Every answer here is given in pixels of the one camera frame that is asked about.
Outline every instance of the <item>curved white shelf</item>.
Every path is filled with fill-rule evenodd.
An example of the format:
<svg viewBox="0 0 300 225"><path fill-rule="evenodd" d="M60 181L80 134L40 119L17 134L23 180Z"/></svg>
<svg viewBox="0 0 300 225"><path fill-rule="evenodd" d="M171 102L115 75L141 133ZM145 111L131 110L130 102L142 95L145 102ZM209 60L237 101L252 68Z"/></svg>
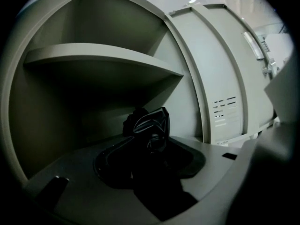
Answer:
<svg viewBox="0 0 300 225"><path fill-rule="evenodd" d="M60 61L97 60L137 64L160 69L169 74L183 76L169 64L129 49L102 44L70 43L39 48L27 53L26 66L41 65Z"/></svg>

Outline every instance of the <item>white panel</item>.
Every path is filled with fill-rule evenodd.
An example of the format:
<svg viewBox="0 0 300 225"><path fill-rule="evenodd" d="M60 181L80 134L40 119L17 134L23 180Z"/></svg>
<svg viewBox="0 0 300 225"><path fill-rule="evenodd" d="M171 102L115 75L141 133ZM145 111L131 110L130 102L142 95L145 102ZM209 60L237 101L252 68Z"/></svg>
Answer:
<svg viewBox="0 0 300 225"><path fill-rule="evenodd" d="M262 74L266 61L256 60L242 35L248 30L227 9L210 9L209 12L215 17L213 26L227 43L241 72L247 96L247 119L249 119L247 132L254 134L259 127L273 118L272 103L264 92L264 88L270 82L270 78Z"/></svg>
<svg viewBox="0 0 300 225"><path fill-rule="evenodd" d="M170 135L201 137L201 115L192 77L182 52L170 31L167 31L162 39L154 44L149 55L171 64L174 69L181 70L184 75L163 104L170 114ZM164 94L160 94L147 104L146 108L149 111L158 108L156 101L162 96Z"/></svg>
<svg viewBox="0 0 300 225"><path fill-rule="evenodd" d="M173 17L173 21L185 39L201 75L210 106L211 143L240 135L243 124L241 92L231 60L224 47L209 27L192 11ZM232 97L236 97L238 105L235 120L216 126L214 121L218 119L215 118L218 113L214 110L215 102L221 106L220 101Z"/></svg>

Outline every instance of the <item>white machine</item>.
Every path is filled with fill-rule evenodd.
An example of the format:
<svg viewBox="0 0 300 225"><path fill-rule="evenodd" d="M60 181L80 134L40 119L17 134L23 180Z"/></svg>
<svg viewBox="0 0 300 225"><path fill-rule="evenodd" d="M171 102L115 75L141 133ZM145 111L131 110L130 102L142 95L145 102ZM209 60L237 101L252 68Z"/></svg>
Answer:
<svg viewBox="0 0 300 225"><path fill-rule="evenodd" d="M205 167L181 181L199 203L165 224L222 221L258 142L219 145L254 138L273 124L274 108L285 113L274 103L282 89L263 73L269 58L261 43L223 4L164 14L146 0L30 0L0 62L0 132L11 171L32 197L51 178L67 177L53 212L77 224L159 222L132 191L107 187L89 167L92 151L122 140L135 107L166 107L170 136L206 156Z"/></svg>

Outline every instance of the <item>ceiling light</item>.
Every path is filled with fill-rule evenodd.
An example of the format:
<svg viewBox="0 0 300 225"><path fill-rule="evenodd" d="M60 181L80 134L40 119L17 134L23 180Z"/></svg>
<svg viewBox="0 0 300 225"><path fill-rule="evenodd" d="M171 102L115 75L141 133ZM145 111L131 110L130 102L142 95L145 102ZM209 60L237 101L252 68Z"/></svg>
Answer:
<svg viewBox="0 0 300 225"><path fill-rule="evenodd" d="M188 3L193 3L193 2L196 2L196 0L191 0L191 1L189 1Z"/></svg>

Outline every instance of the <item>black object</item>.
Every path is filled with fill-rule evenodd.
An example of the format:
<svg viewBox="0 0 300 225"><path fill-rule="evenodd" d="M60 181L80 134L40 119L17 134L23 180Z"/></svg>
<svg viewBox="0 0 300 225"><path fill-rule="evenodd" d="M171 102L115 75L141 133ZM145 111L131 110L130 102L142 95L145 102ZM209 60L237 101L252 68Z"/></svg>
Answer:
<svg viewBox="0 0 300 225"><path fill-rule="evenodd" d="M125 122L123 122L123 136L132 136L133 135L133 129L137 121L147 115L148 112L144 108L136 108L134 112L129 115Z"/></svg>
<svg viewBox="0 0 300 225"><path fill-rule="evenodd" d="M66 178L54 177L37 195L36 202L45 209L52 211L68 182L69 180Z"/></svg>
<svg viewBox="0 0 300 225"><path fill-rule="evenodd" d="M235 160L237 156L238 155L235 155L235 154L232 154L232 153L229 153L229 152L222 155L222 157L229 158L231 160Z"/></svg>
<svg viewBox="0 0 300 225"><path fill-rule="evenodd" d="M197 200L182 190L180 179L195 176L205 156L169 138L169 113L139 108L124 122L127 140L101 152L94 162L98 176L110 187L133 189L139 200L164 221Z"/></svg>

